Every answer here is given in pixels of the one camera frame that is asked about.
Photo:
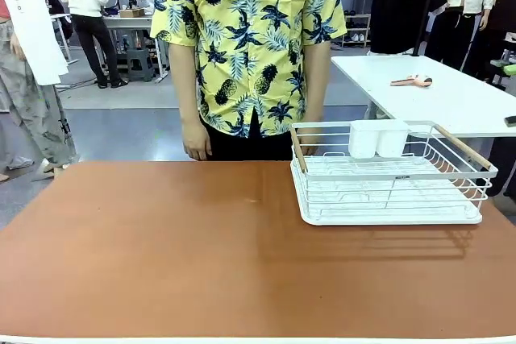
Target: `white table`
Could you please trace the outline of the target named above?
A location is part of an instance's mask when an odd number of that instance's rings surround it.
[[[391,118],[432,121],[466,139],[516,136],[516,127],[504,122],[516,115],[516,97],[430,58],[337,56],[332,61]],[[434,83],[428,89],[390,86],[413,74],[426,74]]]
[[[104,22],[110,30],[150,30],[152,25],[152,16],[146,15],[140,18],[121,18],[120,15],[106,16]],[[169,72],[163,68],[163,60],[161,58],[160,41],[154,39],[156,45],[156,56],[158,58],[158,66],[160,67],[160,77],[156,83],[164,80]]]
[[[57,22],[57,26],[59,27],[59,32],[61,34],[61,39],[63,40],[64,51],[66,52],[66,60],[68,64],[75,64],[79,60],[72,59],[72,55],[70,54],[70,47],[68,46],[68,42],[66,42],[65,33],[63,32],[63,25],[60,21],[61,18],[69,18],[70,14],[55,14],[50,15],[52,22]]]

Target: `gray stool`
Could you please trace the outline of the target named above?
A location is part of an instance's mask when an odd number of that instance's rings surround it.
[[[155,74],[154,66],[146,48],[127,50],[127,74],[131,81],[152,81]]]

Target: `red shirt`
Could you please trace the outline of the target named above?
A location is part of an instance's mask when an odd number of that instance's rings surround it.
[[[0,18],[10,19],[9,10],[5,0],[0,0]]]

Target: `black pole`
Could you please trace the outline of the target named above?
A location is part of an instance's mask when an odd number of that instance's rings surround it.
[[[416,40],[416,45],[414,47],[414,52],[412,53],[412,56],[419,56],[419,47],[421,46],[422,37],[425,34],[425,30],[427,28],[427,17],[428,12],[430,11],[430,2],[431,0],[427,0],[427,2],[425,3],[425,10],[422,13],[421,26],[419,27],[418,40]]]

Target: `yellow shirt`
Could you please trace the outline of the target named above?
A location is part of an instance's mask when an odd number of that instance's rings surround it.
[[[303,118],[303,47],[346,32],[340,0],[155,0],[152,36],[196,46],[198,107],[213,128],[263,136]]]

